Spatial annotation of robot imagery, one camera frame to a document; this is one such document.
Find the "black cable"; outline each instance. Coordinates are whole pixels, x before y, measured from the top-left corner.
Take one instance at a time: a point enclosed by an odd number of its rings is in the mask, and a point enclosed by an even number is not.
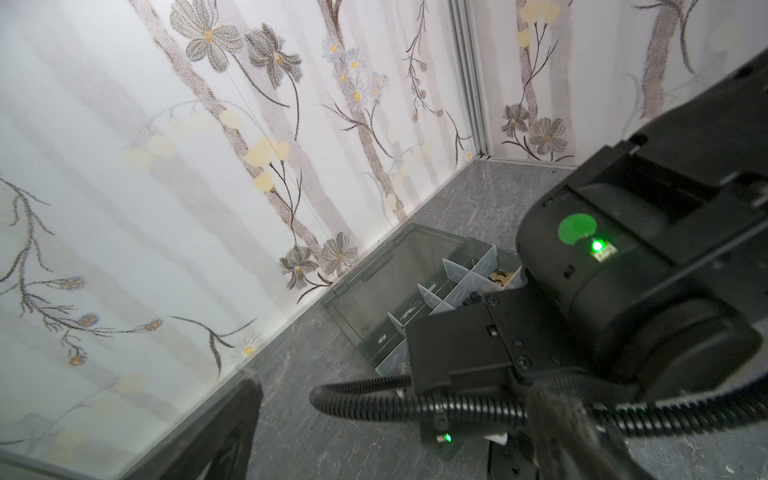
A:
[[[695,402],[647,408],[597,409],[598,423],[615,423],[627,437],[662,437],[710,433],[768,419],[768,375],[723,395]]]
[[[410,385],[411,377],[396,376],[317,386],[310,393],[310,403],[323,413],[350,420],[431,421],[435,414],[444,412],[450,422],[491,423],[511,427],[525,423],[523,405],[514,399],[467,395],[416,396],[401,399],[363,395]]]
[[[516,399],[363,395],[410,385],[409,376],[397,376],[317,386],[310,393],[310,403],[323,413],[350,420],[432,421],[435,414],[444,412],[450,422],[525,424],[525,407]],[[628,437],[688,435],[750,425],[768,419],[768,376],[710,399],[661,407],[594,409],[592,415],[599,424],[614,423]]]

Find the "green circular sticker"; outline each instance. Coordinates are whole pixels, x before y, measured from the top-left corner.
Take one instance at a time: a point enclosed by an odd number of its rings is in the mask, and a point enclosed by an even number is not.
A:
[[[558,237],[562,243],[573,245],[580,238],[594,235],[598,222],[587,214],[568,215],[560,222]]]

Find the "gray marble floor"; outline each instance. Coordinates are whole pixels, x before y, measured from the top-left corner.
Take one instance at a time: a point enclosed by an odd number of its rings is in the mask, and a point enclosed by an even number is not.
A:
[[[411,219],[506,250],[522,215],[569,170],[490,161],[464,169]],[[249,480],[272,478],[485,478],[485,443],[468,442],[450,462],[419,444],[411,424],[347,422],[309,404],[314,385],[375,375],[319,305],[312,306],[253,363],[264,389]],[[768,480],[768,429],[631,442],[657,478]]]

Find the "screw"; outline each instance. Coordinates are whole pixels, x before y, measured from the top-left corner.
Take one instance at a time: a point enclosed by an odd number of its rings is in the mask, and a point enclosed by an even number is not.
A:
[[[517,365],[520,370],[528,370],[531,368],[531,359],[525,355],[519,355],[515,358],[515,365]]]

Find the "floral wallpaper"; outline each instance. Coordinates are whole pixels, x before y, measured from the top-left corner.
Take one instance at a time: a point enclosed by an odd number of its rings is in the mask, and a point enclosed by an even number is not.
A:
[[[0,8],[7,452],[118,477],[475,154],[446,2]]]
[[[768,47],[756,0],[476,0],[492,154],[580,164]]]

